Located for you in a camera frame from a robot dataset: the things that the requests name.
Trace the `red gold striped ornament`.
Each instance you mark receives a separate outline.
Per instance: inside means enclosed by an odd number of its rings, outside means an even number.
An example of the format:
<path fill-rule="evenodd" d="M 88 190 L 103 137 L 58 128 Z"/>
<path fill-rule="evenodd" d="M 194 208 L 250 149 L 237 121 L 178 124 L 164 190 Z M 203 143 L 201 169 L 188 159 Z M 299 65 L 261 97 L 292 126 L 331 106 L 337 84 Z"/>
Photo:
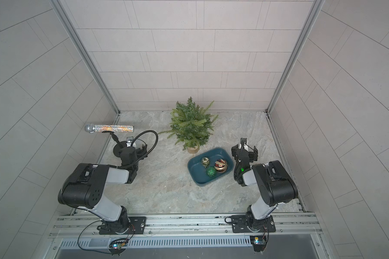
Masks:
<path fill-rule="evenodd" d="M 228 162 L 224 159 L 215 161 L 214 168 L 218 173 L 225 173 L 228 169 Z"/>

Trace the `green glitter ball ornament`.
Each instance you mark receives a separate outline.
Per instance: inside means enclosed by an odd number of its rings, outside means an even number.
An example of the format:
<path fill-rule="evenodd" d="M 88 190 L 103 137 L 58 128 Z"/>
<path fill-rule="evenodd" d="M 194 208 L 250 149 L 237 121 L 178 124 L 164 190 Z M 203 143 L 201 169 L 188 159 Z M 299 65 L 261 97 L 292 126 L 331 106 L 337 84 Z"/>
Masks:
<path fill-rule="evenodd" d="M 206 169 L 206 174 L 208 177 L 213 178 L 217 174 L 217 171 L 214 167 L 208 167 Z"/>

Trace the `gold ball ornament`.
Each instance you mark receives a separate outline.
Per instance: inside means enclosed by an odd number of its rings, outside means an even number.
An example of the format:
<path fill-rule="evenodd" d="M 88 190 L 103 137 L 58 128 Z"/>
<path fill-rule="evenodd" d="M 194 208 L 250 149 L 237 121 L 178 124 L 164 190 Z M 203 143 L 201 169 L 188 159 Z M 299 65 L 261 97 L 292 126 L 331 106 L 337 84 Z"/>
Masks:
<path fill-rule="evenodd" d="M 207 157 L 201 158 L 201 164 L 202 164 L 202 166 L 204 166 L 205 168 L 208 168 L 209 165 L 210 165 L 210 159 L 207 158 Z"/>

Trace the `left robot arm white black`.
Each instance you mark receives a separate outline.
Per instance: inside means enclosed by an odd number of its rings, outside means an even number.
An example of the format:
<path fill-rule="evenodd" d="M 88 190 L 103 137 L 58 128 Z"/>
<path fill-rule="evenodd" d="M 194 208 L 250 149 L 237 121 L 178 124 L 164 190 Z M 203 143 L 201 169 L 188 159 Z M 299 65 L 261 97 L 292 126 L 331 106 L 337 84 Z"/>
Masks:
<path fill-rule="evenodd" d="M 58 202 L 98 216 L 102 222 L 97 227 L 100 235 L 143 234 L 147 218 L 130 218 L 124 206 L 104 195 L 104 188 L 108 184 L 133 183 L 138 161 L 147 157 L 147 152 L 146 144 L 139 148 L 133 144 L 118 151 L 121 166 L 79 164 L 60 189 Z"/>

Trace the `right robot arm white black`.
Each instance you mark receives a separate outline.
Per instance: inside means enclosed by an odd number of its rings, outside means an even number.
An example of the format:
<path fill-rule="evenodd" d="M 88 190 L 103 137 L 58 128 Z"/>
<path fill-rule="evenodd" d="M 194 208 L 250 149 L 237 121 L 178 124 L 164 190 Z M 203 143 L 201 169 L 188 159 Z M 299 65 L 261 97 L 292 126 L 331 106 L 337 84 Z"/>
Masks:
<path fill-rule="evenodd" d="M 298 197 L 298 188 L 280 161 L 254 164 L 258 160 L 258 150 L 247 144 L 246 138 L 231 148 L 236 162 L 234 180 L 241 186 L 257 185 L 258 200 L 250 205 L 243 220 L 251 232 L 267 229 L 271 213 L 280 204 L 286 204 Z"/>

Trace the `small green christmas tree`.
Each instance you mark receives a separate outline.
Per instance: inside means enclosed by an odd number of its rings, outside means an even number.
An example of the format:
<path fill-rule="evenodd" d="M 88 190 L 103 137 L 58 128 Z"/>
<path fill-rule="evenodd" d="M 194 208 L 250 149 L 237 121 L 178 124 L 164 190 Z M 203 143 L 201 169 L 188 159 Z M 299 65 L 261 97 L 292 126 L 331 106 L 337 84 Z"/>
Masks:
<path fill-rule="evenodd" d="M 190 154 L 198 153 L 200 147 L 208 143 L 218 118 L 217 114 L 209 113 L 213 104 L 212 101 L 207 107 L 201 107 L 192 98 L 185 103 L 176 102 L 176 107 L 171 111 L 170 128 L 161 133 L 168 134 L 169 139 L 175 136 L 175 144 L 181 143 Z"/>

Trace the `teal plastic tray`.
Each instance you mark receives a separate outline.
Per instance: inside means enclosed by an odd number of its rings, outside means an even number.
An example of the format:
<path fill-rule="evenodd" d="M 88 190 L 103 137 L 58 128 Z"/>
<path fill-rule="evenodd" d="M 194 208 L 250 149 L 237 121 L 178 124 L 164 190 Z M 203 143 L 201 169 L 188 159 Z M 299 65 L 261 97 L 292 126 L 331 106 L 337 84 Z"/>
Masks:
<path fill-rule="evenodd" d="M 218 159 L 223 159 L 228 163 L 228 168 L 224 173 L 217 172 L 214 176 L 210 177 L 207 174 L 207 167 L 204 167 L 202 165 L 202 159 L 208 158 L 210 160 L 210 167 L 213 167 L 215 162 Z M 195 156 L 194 158 L 190 159 L 187 165 L 189 174 L 192 177 L 192 180 L 200 187 L 203 187 L 213 181 L 216 181 L 219 178 L 222 178 L 223 176 L 229 174 L 233 171 L 234 163 L 232 161 L 232 158 L 227 153 L 227 151 L 223 148 L 217 147 L 214 149 L 211 149 L 209 151 L 206 151 L 202 154 L 199 154 Z"/>

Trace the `glitter microphone on stand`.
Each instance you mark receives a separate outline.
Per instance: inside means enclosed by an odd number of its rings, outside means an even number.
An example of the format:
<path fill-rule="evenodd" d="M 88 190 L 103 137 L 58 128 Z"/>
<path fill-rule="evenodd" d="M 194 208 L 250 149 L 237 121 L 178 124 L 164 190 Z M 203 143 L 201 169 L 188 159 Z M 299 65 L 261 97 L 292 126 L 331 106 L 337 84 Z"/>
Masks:
<path fill-rule="evenodd" d="M 118 136 L 116 136 L 116 133 L 122 133 L 122 132 L 134 132 L 133 126 L 125 126 L 125 125 L 96 125 L 96 124 L 86 124 L 84 126 L 84 130 L 87 133 L 108 133 L 111 135 L 112 140 L 116 143 L 116 145 L 113 148 L 113 154 L 116 157 L 120 157 L 119 151 L 126 146 L 126 141 L 120 141 Z"/>

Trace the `right circuit board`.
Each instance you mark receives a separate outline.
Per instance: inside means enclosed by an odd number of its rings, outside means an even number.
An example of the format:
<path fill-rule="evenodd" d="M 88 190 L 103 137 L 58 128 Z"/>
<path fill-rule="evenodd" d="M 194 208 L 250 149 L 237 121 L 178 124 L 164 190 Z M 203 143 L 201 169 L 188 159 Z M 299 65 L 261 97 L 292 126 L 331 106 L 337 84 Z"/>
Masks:
<path fill-rule="evenodd" d="M 268 241 L 268 234 L 250 236 L 250 243 L 255 253 L 263 253 L 268 245 Z"/>

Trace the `right corner aluminium profile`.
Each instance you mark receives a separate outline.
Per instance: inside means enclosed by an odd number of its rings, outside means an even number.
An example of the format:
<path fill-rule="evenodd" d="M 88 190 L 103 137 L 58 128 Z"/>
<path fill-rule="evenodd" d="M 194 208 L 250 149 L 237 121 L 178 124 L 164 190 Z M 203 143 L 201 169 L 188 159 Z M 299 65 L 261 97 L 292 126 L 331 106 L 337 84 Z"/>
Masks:
<path fill-rule="evenodd" d="M 297 42 L 295 44 L 295 47 L 291 53 L 291 56 L 288 60 L 288 63 L 284 69 L 284 72 L 282 73 L 282 76 L 281 76 L 281 79 L 277 85 L 277 88 L 274 92 L 274 95 L 269 103 L 269 106 L 268 106 L 268 109 L 266 110 L 266 114 L 267 115 L 270 115 L 270 113 L 274 110 L 275 108 L 275 105 L 276 105 L 276 102 L 278 100 L 278 98 L 280 97 L 281 95 L 281 92 L 282 92 L 282 89 L 283 87 L 285 86 L 286 84 L 286 81 L 294 67 L 294 64 L 295 62 L 297 61 L 298 59 L 298 56 L 302 50 L 302 48 L 304 47 L 304 44 L 311 32 L 311 29 L 322 9 L 322 6 L 324 4 L 325 1 L 323 0 L 316 0 L 313 2 L 312 4 L 312 7 L 310 9 L 310 12 L 308 14 L 308 17 L 304 23 L 304 26 L 299 34 L 299 37 L 297 39 Z"/>

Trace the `corner aluminium profile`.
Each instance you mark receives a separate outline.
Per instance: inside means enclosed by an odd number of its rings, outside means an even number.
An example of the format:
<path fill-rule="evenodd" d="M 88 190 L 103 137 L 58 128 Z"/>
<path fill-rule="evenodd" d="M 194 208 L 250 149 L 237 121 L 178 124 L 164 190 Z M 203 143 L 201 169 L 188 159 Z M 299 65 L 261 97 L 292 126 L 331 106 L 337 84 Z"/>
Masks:
<path fill-rule="evenodd" d="M 54 9 L 57 17 L 59 18 L 60 22 L 64 26 L 67 34 L 72 40 L 73 45 L 81 55 L 86 67 L 88 68 L 89 72 L 91 73 L 93 79 L 101 89 L 101 91 L 104 93 L 105 97 L 107 98 L 108 102 L 110 103 L 112 109 L 116 112 L 117 115 L 119 115 L 121 112 L 118 109 L 115 101 L 113 100 L 112 95 L 110 94 L 106 84 L 103 82 L 102 77 L 100 76 L 99 72 L 97 71 L 97 68 L 92 61 L 89 53 L 85 49 L 78 33 L 76 32 L 75 28 L 73 27 L 72 22 L 70 21 L 69 17 L 67 16 L 67 13 L 64 9 L 64 7 L 61 5 L 60 1 L 50 0 L 49 1 L 52 8 Z"/>
<path fill-rule="evenodd" d="M 310 12 L 308 14 L 308 17 L 304 23 L 304 26 L 299 34 L 299 37 L 297 39 L 297 42 L 295 44 L 295 47 L 291 53 L 291 56 L 288 60 L 288 63 L 284 69 L 284 72 L 282 73 L 282 76 L 281 76 L 281 79 L 277 85 L 277 88 L 274 92 L 274 95 L 269 103 L 269 106 L 268 106 L 268 109 L 266 110 L 266 114 L 267 115 L 270 115 L 270 113 L 274 110 L 275 108 L 275 105 L 276 105 L 276 102 L 278 100 L 278 98 L 280 97 L 281 95 L 281 92 L 282 92 L 282 89 L 283 87 L 285 86 L 286 84 L 286 81 L 294 67 L 294 64 L 295 62 L 297 61 L 298 59 L 298 56 L 302 50 L 302 48 L 304 47 L 304 44 L 311 32 L 311 29 L 322 9 L 322 6 L 324 4 L 325 1 L 323 0 L 316 0 L 313 2 L 312 4 L 312 7 L 310 9 Z"/>

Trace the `left corner aluminium profile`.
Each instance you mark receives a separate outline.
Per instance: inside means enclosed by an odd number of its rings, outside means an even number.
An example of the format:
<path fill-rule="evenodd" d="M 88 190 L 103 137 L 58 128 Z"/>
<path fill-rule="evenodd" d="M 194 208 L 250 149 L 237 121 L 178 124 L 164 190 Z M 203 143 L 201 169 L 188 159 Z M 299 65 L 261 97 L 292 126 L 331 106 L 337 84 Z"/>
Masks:
<path fill-rule="evenodd" d="M 99 72 L 97 71 L 97 68 L 92 61 L 89 53 L 85 49 L 78 33 L 76 32 L 75 28 L 73 27 L 72 22 L 70 21 L 69 17 L 67 16 L 67 13 L 64 9 L 64 7 L 61 5 L 60 1 L 50 0 L 49 1 L 52 8 L 54 9 L 57 17 L 59 18 L 60 22 L 64 26 L 67 34 L 72 40 L 73 45 L 81 55 L 86 67 L 88 68 L 89 72 L 91 73 L 93 79 L 101 89 L 101 91 L 104 93 L 105 97 L 107 98 L 108 102 L 110 103 L 112 109 L 116 112 L 117 115 L 119 115 L 121 112 L 118 109 L 115 101 L 113 100 L 112 95 L 110 94 L 106 84 L 103 82 L 102 77 L 100 76 Z"/>

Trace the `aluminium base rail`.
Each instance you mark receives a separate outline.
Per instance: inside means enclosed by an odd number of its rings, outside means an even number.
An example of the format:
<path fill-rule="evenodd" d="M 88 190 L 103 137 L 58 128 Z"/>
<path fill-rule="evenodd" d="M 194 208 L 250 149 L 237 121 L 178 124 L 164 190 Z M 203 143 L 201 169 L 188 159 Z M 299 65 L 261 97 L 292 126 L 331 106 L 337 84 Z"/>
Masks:
<path fill-rule="evenodd" d="M 125 236 L 233 236 L 254 235 L 257 231 L 246 226 L 242 213 L 225 214 L 149 214 L 130 216 Z M 98 237 L 101 224 L 91 214 L 59 216 L 45 234 L 48 238 Z M 322 228 L 314 213 L 273 213 L 262 229 L 271 235 L 321 234 Z"/>

